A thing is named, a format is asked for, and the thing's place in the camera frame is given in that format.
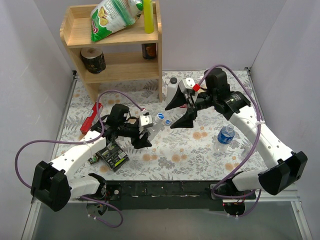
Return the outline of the white bottle black cap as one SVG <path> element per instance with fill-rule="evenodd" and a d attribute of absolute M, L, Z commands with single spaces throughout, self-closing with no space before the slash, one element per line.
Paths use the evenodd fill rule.
<path fill-rule="evenodd" d="M 171 77 L 167 85 L 167 96 L 166 103 L 169 104 L 176 94 L 177 88 L 179 86 L 178 79 L 176 77 Z"/>

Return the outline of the clear plastic bottle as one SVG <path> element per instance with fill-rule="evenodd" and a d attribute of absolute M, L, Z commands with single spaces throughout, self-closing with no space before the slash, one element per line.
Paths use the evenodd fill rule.
<path fill-rule="evenodd" d="M 160 132 L 162 126 L 163 126 L 163 121 L 160 121 L 159 119 L 157 119 L 157 116 L 154 117 L 153 119 L 153 126 L 152 127 L 149 127 L 147 130 L 148 130 L 148 140 L 151 142 L 155 137 L 156 135 Z"/>

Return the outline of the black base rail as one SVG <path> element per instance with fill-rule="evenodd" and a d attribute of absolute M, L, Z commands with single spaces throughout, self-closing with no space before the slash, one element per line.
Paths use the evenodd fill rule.
<path fill-rule="evenodd" d="M 223 200 L 214 199 L 210 180 L 107 180 L 97 196 L 119 210 L 207 209 L 223 211 Z"/>

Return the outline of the yellow-green bottle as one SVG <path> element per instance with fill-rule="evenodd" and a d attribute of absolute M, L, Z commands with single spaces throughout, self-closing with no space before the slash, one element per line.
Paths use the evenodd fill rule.
<path fill-rule="evenodd" d="M 154 32 L 154 13 L 152 0 L 143 0 L 144 31 L 146 34 Z"/>

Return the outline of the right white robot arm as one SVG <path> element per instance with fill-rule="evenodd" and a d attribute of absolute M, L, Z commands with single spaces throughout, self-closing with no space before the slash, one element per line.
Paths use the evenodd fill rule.
<path fill-rule="evenodd" d="M 198 111 L 214 107 L 251 142 L 253 151 L 262 157 L 267 170 L 239 171 L 235 168 L 211 190 L 218 198 L 244 198 L 256 190 L 277 195 L 296 182 L 308 161 L 304 152 L 294 152 L 286 146 L 262 121 L 260 110 L 248 92 L 233 91 L 228 84 L 225 65 L 215 65 L 204 72 L 201 82 L 206 88 L 200 91 L 201 82 L 191 78 L 180 80 L 175 95 L 165 108 L 171 110 L 186 105 L 186 113 L 171 125 L 175 128 L 193 128 Z"/>

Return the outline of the red rectangular box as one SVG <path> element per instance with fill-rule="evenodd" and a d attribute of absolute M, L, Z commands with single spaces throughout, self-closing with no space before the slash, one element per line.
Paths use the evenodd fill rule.
<path fill-rule="evenodd" d="M 103 108 L 104 107 L 100 102 L 98 104 L 94 104 L 88 116 L 85 118 L 84 122 L 81 125 L 80 132 L 83 135 L 86 135 L 91 127 L 98 121 L 98 114 L 102 113 Z"/>

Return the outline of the blue label water bottle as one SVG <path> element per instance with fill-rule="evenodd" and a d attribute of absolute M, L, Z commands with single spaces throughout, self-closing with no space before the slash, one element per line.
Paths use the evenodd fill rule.
<path fill-rule="evenodd" d="M 217 135 L 215 149 L 219 152 L 224 152 L 235 136 L 234 126 L 228 124 L 224 126 Z"/>

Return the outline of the green chips bag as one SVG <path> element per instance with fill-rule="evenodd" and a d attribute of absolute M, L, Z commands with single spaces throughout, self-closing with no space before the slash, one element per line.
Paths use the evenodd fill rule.
<path fill-rule="evenodd" d="M 143 11 L 141 0 L 103 0 L 90 14 L 91 41 L 98 42 L 109 35 L 132 26 Z"/>

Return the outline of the blue white bottle cap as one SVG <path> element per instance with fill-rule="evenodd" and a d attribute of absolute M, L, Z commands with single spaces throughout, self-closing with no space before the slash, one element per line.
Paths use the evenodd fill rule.
<path fill-rule="evenodd" d="M 165 124 L 169 126 L 169 125 L 171 125 L 171 121 L 167 119 L 167 120 L 165 121 Z"/>
<path fill-rule="evenodd" d="M 157 117 L 157 119 L 159 119 L 160 121 L 164 120 L 164 118 L 165 118 L 162 113 L 158 113 L 158 114 L 156 115 L 156 117 Z"/>

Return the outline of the dark can on shelf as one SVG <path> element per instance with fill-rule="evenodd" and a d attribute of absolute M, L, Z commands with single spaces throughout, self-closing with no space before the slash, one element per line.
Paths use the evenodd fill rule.
<path fill-rule="evenodd" d="M 153 60 L 157 57 L 157 45 L 156 43 L 143 43 L 142 48 L 142 57 L 145 60 Z"/>

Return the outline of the dark round canister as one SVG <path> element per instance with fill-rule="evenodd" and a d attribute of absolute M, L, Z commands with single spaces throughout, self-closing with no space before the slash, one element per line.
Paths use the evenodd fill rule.
<path fill-rule="evenodd" d="M 92 74 L 99 74 L 106 69 L 106 62 L 101 48 L 84 47 L 80 58 L 85 68 Z"/>

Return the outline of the purple candy packet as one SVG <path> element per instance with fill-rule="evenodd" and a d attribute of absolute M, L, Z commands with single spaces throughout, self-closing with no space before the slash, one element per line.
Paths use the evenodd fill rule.
<path fill-rule="evenodd" d="M 96 155 L 94 155 L 94 156 L 92 156 L 88 161 L 89 161 L 89 163 L 90 163 L 91 165 L 93 165 L 93 164 L 99 162 L 99 158 L 98 158 Z"/>

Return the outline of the wooden shelf unit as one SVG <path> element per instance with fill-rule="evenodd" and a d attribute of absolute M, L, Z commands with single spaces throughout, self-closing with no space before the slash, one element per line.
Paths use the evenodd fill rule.
<path fill-rule="evenodd" d="M 91 41 L 91 11 L 94 4 L 69 6 L 60 26 L 60 39 L 75 69 L 80 76 L 90 99 L 95 102 L 101 83 L 116 81 L 157 80 L 158 97 L 163 99 L 162 91 L 162 20 L 159 1 L 153 2 L 154 32 L 144 31 L 144 18 L 132 26 L 118 31 L 107 38 Z M 106 69 L 101 73 L 90 73 L 81 60 L 83 48 L 102 48 L 106 46 L 156 44 L 156 58 L 145 60 L 141 52 L 105 53 Z"/>

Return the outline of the floral patterned table mat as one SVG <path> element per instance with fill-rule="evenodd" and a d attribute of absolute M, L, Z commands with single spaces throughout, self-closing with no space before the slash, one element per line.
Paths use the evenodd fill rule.
<path fill-rule="evenodd" d="M 152 80 L 119 81 L 102 84 L 102 114 L 106 115 L 115 104 L 129 107 L 132 116 L 138 117 L 140 108 L 151 115 L 162 113 L 166 120 L 175 122 L 184 113 L 183 108 L 165 111 L 167 86 L 172 77 L 193 78 L 198 82 L 202 71 L 164 71 L 162 73 L 162 100 L 159 100 L 158 82 Z M 135 149 L 129 138 L 119 137 L 117 143 L 127 153 L 129 161 L 113 172 L 100 160 L 90 164 L 85 162 L 74 174 L 81 178 L 96 173 L 106 180 L 221 180 L 235 167 L 244 172 L 264 170 L 266 165 L 258 152 L 244 161 L 251 143 L 235 130 L 235 136 L 223 151 L 215 150 L 216 138 L 220 129 L 228 124 L 227 120 L 214 108 L 198 112 L 193 128 L 170 129 L 163 125 L 152 140 L 151 147 Z"/>

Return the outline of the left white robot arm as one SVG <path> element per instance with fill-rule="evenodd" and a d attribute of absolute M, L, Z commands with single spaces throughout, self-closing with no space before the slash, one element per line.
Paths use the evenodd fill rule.
<path fill-rule="evenodd" d="M 33 174 L 31 195 L 55 212 L 70 199 L 83 196 L 104 199 L 107 182 L 102 176 L 90 173 L 75 179 L 74 175 L 86 161 L 117 137 L 130 138 L 135 149 L 150 147 L 147 129 L 153 126 L 152 116 L 143 109 L 134 123 L 129 122 L 131 118 L 127 106 L 115 104 L 110 114 L 98 118 L 79 144 L 50 162 L 38 163 Z"/>

